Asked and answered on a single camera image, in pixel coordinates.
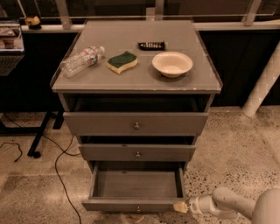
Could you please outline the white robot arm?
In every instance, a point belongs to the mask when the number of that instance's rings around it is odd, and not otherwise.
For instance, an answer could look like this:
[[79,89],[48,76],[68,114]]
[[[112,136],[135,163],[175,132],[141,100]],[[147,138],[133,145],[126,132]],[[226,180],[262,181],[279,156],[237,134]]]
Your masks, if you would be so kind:
[[257,200],[252,200],[226,187],[219,187],[212,194],[175,202],[173,209],[184,214],[188,211],[211,214],[221,219],[235,219],[241,214],[251,224],[280,224],[280,189],[266,190]]

